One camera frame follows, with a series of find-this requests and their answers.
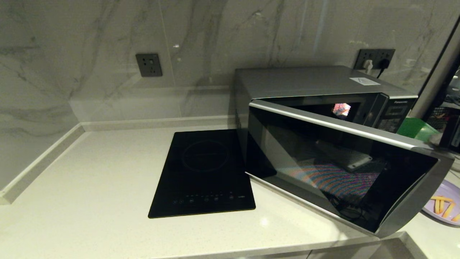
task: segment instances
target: wall socket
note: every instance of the wall socket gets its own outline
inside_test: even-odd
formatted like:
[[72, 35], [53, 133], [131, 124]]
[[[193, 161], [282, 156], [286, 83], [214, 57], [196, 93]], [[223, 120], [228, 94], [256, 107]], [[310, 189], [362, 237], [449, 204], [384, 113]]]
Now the wall socket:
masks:
[[364, 62], [368, 59], [372, 60], [372, 69], [381, 69], [380, 62], [384, 59], [388, 59], [391, 63], [391, 59], [395, 53], [395, 49], [361, 49], [359, 50], [358, 57], [353, 69], [363, 70]]
[[161, 77], [160, 59], [158, 54], [136, 54], [142, 77]]

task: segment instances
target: black induction cooktop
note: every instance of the black induction cooktop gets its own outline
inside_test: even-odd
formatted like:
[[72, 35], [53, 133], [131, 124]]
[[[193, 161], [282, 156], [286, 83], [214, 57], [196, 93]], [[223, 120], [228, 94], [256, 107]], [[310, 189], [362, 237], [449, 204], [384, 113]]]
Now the black induction cooktop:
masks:
[[255, 207], [236, 130], [174, 134], [149, 218]]

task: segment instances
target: purple plate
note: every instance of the purple plate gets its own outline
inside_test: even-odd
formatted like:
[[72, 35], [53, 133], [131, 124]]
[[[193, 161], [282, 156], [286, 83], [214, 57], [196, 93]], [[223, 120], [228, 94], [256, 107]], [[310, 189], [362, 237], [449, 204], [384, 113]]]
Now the purple plate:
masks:
[[[441, 185], [439, 185], [439, 188], [436, 190], [433, 196], [444, 196], [446, 198], [451, 198], [454, 200], [455, 207], [452, 209], [449, 216], [447, 218], [443, 218], [442, 215], [444, 212], [439, 215], [434, 213], [434, 200], [429, 200], [422, 210], [437, 220], [441, 220], [447, 224], [460, 226], [460, 221], [455, 222], [451, 220], [460, 213], [460, 188], [446, 180], [443, 180], [443, 182], [441, 183]], [[444, 211], [447, 210], [447, 207], [449, 205], [450, 203], [444, 203]]]

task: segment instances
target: microwave door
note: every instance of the microwave door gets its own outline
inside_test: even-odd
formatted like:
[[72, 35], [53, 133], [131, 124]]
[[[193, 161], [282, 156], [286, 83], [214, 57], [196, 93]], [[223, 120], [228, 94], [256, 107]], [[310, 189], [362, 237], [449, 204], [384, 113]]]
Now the microwave door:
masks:
[[246, 171], [377, 236], [415, 216], [453, 160], [420, 141], [263, 100], [249, 104]]

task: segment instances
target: white quartz countertop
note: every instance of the white quartz countertop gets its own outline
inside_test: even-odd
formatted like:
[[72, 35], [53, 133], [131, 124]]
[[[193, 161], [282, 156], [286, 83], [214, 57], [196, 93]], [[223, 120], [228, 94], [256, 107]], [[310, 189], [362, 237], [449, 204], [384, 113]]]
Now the white quartz countertop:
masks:
[[[0, 258], [231, 258], [378, 240], [257, 182], [252, 211], [147, 218], [174, 132], [224, 128], [84, 133], [0, 206]], [[460, 252], [460, 229], [420, 213], [401, 231], [428, 258]]]

